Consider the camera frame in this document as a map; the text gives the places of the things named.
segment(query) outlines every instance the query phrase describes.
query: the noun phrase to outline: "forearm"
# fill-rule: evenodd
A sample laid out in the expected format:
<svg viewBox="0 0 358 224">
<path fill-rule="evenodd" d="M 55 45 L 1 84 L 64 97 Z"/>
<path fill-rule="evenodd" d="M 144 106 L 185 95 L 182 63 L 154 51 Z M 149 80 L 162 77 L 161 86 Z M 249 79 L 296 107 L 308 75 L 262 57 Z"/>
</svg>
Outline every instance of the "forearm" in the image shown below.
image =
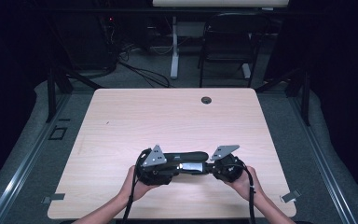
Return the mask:
<svg viewBox="0 0 358 224">
<path fill-rule="evenodd" d="M 271 224 L 295 223 L 285 213 L 283 213 L 266 195 L 263 195 L 263 197 L 260 197 L 257 201 L 255 201 L 255 207 Z"/>
<path fill-rule="evenodd" d="M 82 217 L 76 224 L 81 223 L 108 223 L 115 217 L 121 210 L 123 210 L 127 205 L 128 198 L 126 196 L 117 195 L 112 198 L 109 202 L 98 208 L 97 210 L 91 212 L 90 214 Z"/>
</svg>

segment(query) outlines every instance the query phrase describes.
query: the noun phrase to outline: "person's left hand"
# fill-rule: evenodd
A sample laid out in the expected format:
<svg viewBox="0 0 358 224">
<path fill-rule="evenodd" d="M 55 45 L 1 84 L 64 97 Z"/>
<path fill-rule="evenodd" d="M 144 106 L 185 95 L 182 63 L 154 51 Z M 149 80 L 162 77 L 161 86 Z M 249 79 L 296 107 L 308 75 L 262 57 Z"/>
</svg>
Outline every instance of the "person's left hand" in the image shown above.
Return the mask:
<svg viewBox="0 0 358 224">
<path fill-rule="evenodd" d="M 120 192 L 118 195 L 121 195 L 122 197 L 129 198 L 131 195 L 131 187 L 132 187 L 132 179 L 133 179 L 133 172 L 135 172 L 135 166 L 130 167 L 126 180 L 123 183 L 123 186 L 121 187 Z M 158 186 L 147 186 L 146 184 L 142 183 L 141 181 L 138 181 L 135 185 L 135 189 L 133 192 L 133 200 L 136 201 L 140 198 L 142 198 L 148 191 L 151 189 L 154 189 Z"/>
</svg>

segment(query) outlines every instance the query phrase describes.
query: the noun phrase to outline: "black controller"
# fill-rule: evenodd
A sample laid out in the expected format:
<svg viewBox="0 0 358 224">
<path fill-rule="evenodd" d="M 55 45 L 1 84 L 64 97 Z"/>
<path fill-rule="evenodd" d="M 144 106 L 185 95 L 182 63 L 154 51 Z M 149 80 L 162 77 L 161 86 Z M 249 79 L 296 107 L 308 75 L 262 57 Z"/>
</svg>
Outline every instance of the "black controller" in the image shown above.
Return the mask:
<svg viewBox="0 0 358 224">
<path fill-rule="evenodd" d="M 213 174 L 216 179 L 234 182 L 238 179 L 245 164 L 234 157 L 231 152 L 240 146 L 218 147 L 211 161 L 202 151 L 187 153 L 163 153 L 159 146 L 144 150 L 136 164 L 136 174 L 146 185 L 168 185 L 172 178 L 179 174 L 207 175 Z"/>
</svg>

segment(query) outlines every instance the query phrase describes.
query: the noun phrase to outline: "person's right hand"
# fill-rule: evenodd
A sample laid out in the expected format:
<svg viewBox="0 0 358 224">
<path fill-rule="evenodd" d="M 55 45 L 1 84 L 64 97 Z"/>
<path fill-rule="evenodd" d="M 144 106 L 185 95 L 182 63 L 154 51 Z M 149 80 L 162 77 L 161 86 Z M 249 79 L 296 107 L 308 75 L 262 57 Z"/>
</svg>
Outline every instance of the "person's right hand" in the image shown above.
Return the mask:
<svg viewBox="0 0 358 224">
<path fill-rule="evenodd" d="M 253 178 L 255 192 L 256 192 L 255 199 L 258 198 L 259 195 L 264 196 L 264 191 L 261 188 L 260 182 L 258 181 L 257 174 L 255 173 L 255 168 L 253 168 L 252 166 L 246 166 L 246 168 L 248 169 L 249 173 L 251 173 Z M 249 176 L 245 171 L 243 171 L 240 178 L 238 178 L 234 182 L 232 183 L 225 182 L 225 184 L 229 185 L 234 190 L 236 190 L 243 199 L 249 201 L 250 182 L 249 182 Z"/>
</svg>

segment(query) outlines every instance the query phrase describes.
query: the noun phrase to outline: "light wood tabletop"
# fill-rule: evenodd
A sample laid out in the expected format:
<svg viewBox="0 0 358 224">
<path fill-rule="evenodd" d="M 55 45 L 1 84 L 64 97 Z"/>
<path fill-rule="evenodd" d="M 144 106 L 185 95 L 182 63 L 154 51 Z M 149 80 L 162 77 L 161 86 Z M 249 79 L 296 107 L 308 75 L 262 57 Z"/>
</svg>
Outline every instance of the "light wood tabletop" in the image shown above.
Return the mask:
<svg viewBox="0 0 358 224">
<path fill-rule="evenodd" d="M 287 7 L 289 0 L 153 0 L 154 7 Z"/>
<path fill-rule="evenodd" d="M 210 97 L 204 104 L 202 97 Z M 50 218 L 79 218 L 120 190 L 146 148 L 204 151 L 240 145 L 232 154 L 252 165 L 270 199 L 292 217 L 293 202 L 269 128 L 252 89 L 101 89 L 94 93 L 52 201 Z M 123 212 L 115 218 L 122 218 Z M 262 214 L 255 209 L 255 215 Z M 179 175 L 134 202 L 129 218 L 249 217 L 248 202 L 212 175 Z"/>
</svg>

